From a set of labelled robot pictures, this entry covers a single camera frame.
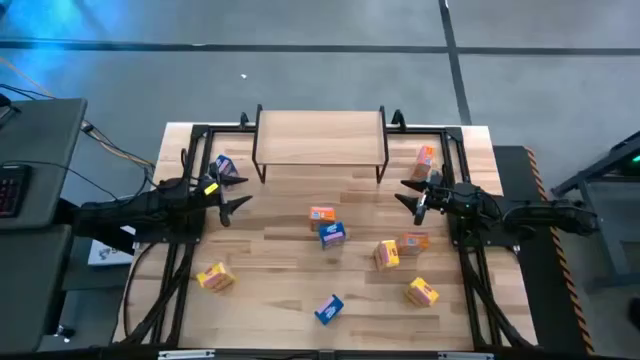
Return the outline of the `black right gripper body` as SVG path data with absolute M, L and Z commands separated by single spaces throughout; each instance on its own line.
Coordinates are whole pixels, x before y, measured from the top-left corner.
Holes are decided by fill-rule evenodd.
M 444 177 L 440 172 L 433 172 L 428 180 L 430 188 L 419 197 L 425 207 L 423 214 L 413 215 L 415 225 L 421 225 L 428 210 L 437 210 L 441 214 L 451 213 L 462 216 L 468 213 L 466 195 L 445 187 Z

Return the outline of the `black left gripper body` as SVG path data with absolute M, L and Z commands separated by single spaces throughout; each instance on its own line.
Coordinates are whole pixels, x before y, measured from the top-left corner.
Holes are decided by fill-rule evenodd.
M 219 185 L 218 189 L 211 195 L 205 195 L 204 189 L 212 183 L 217 183 Z M 219 183 L 219 176 L 216 180 L 214 180 L 210 175 L 204 175 L 198 179 L 198 184 L 195 189 L 195 198 L 196 203 L 201 208 L 218 207 L 220 223 L 224 227 L 229 227 L 231 225 L 231 213 L 227 213 L 222 209 L 222 204 L 226 201 L 224 195 L 225 187 L 226 186 L 223 186 Z

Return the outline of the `blue Frosted Flakes cereal box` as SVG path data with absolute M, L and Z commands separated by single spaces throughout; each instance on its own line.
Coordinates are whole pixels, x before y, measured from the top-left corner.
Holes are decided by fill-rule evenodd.
M 343 301 L 337 295 L 332 294 L 323 305 L 314 311 L 314 315 L 322 325 L 326 326 L 343 308 Z
M 218 155 L 210 165 L 209 173 L 214 180 L 216 180 L 218 176 L 221 178 L 224 176 L 239 178 L 239 173 L 232 159 L 223 154 Z
M 342 222 L 323 225 L 318 230 L 318 236 L 323 249 L 342 244 L 347 238 L 347 232 Z

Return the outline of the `orange Mini-Wheats cereal box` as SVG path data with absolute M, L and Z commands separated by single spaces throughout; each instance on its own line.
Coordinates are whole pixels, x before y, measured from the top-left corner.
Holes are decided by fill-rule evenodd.
M 407 232 L 396 240 L 398 253 L 401 256 L 417 256 L 429 246 L 426 232 Z
M 422 146 L 413 164 L 410 179 L 413 181 L 428 180 L 431 175 L 434 158 L 435 148 L 426 145 Z
M 336 212 L 333 207 L 313 206 L 309 213 L 310 229 L 317 231 L 320 227 L 336 222 Z

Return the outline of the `yellow Corn Pops cereal box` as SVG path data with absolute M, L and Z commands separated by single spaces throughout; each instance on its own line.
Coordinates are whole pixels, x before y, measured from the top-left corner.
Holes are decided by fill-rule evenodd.
M 230 268 L 222 262 L 208 267 L 205 271 L 196 275 L 196 279 L 202 288 L 219 292 L 235 282 L 235 276 Z
M 439 299 L 439 293 L 421 277 L 416 277 L 409 283 L 405 295 L 418 307 L 430 307 Z
M 400 258 L 395 240 L 384 240 L 377 244 L 373 251 L 373 259 L 378 271 L 396 268 Z

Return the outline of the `white printed box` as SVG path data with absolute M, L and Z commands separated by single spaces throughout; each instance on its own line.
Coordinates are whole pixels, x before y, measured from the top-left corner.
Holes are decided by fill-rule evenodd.
M 88 255 L 90 266 L 131 264 L 136 251 L 136 230 L 131 226 L 101 229 L 92 238 Z

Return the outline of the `black hazard-striped floor mat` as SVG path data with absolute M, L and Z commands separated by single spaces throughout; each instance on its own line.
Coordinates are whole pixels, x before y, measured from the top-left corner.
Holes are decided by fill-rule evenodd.
M 523 146 L 493 148 L 503 194 L 511 200 L 547 198 L 534 153 Z M 518 260 L 539 345 L 552 352 L 593 355 L 592 339 L 559 231 L 536 227 Z

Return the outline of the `grey desk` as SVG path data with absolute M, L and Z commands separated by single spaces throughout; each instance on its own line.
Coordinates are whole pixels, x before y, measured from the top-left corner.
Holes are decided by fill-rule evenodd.
M 0 354 L 32 352 L 55 332 L 71 228 L 0 232 Z
M 0 219 L 0 231 L 49 226 L 84 119 L 82 98 L 16 101 L 0 117 L 0 166 L 32 168 L 15 218 Z

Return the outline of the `black metal cart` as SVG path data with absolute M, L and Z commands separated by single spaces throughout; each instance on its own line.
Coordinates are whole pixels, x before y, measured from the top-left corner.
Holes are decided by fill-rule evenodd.
M 621 161 L 638 150 L 640 130 L 551 189 L 556 197 L 577 190 L 597 213 L 599 239 L 609 270 L 607 275 L 585 284 L 588 292 L 640 285 L 640 269 L 634 269 L 625 252 L 629 244 L 640 245 L 640 177 L 623 176 L 619 172 Z

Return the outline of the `black backlit keyboard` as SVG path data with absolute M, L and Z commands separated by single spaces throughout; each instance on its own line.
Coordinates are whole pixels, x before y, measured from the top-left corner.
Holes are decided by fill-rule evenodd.
M 32 168 L 25 164 L 0 166 L 0 219 L 18 216 L 31 172 Z

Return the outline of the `black device with green light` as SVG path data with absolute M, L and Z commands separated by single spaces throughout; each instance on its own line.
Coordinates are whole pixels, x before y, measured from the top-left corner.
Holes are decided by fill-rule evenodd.
M 640 177 L 640 150 L 626 156 L 619 165 L 619 172 L 623 176 Z

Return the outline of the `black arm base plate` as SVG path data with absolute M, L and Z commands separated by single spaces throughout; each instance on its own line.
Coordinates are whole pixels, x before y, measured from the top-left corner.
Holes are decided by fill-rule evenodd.
M 463 217 L 448 214 L 451 243 L 454 247 L 502 247 L 515 252 L 520 250 L 520 241 L 514 233 L 508 232 L 498 220 L 480 214 L 477 217 Z
M 197 244 L 201 241 L 206 211 L 164 213 L 131 224 L 139 243 Z

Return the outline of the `black aluminium table frame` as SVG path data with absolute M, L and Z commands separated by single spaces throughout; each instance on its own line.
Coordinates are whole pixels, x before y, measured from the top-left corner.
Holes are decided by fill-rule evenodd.
M 423 127 L 388 139 L 390 163 L 381 182 L 368 167 L 272 166 L 262 183 L 252 163 L 253 138 L 247 133 L 215 133 L 213 154 L 233 159 L 248 179 L 235 196 L 252 195 L 232 218 L 219 223 L 207 214 L 191 270 L 199 273 L 222 262 L 235 282 L 220 292 L 190 278 L 183 293 L 168 303 L 160 335 L 181 325 L 181 347 L 297 350 L 469 350 L 472 329 L 485 340 L 495 323 L 481 303 L 468 305 L 460 258 L 451 243 L 447 217 L 429 212 L 423 230 L 426 251 L 405 257 L 393 270 L 378 271 L 372 259 L 383 240 L 414 230 L 413 219 L 394 197 L 420 147 L 451 149 L 459 144 L 448 129 Z M 333 207 L 346 240 L 323 249 L 310 229 L 313 206 Z M 439 293 L 430 307 L 405 295 L 423 278 Z M 332 295 L 344 303 L 326 326 L 314 311 Z

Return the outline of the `wooden shelf black metal frame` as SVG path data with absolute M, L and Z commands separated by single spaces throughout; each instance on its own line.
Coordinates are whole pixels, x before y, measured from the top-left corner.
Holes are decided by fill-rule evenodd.
M 373 167 L 381 182 L 389 162 L 385 108 L 266 110 L 258 105 L 252 162 L 262 183 L 269 166 Z

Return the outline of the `silver metal bracket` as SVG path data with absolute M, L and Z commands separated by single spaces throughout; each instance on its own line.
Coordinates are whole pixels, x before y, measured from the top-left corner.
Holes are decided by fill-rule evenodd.
M 437 353 L 438 360 L 495 360 L 492 353 L 443 351 Z
M 216 352 L 211 349 L 160 351 L 157 360 L 213 360 Z

